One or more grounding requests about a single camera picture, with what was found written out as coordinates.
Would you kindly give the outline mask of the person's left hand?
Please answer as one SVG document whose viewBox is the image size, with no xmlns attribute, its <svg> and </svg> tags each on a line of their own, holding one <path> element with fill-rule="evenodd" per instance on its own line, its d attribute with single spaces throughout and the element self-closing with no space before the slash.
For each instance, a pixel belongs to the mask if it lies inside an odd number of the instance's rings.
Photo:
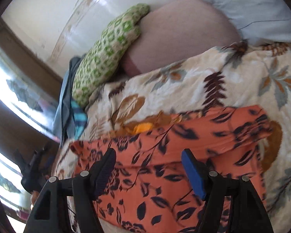
<svg viewBox="0 0 291 233">
<path fill-rule="evenodd" d="M 44 187 L 45 183 L 47 182 L 47 180 L 48 180 L 49 178 L 50 178 L 49 175 L 44 175 L 44 181 L 43 181 L 43 183 L 42 183 L 42 185 L 41 185 L 41 188 Z M 32 192 L 32 194 L 31 194 L 31 204 L 32 204 L 33 206 L 35 205 L 35 203 L 36 203 L 36 201 L 37 201 L 39 195 L 40 195 L 40 191 L 34 190 L 34 191 Z"/>
</svg>

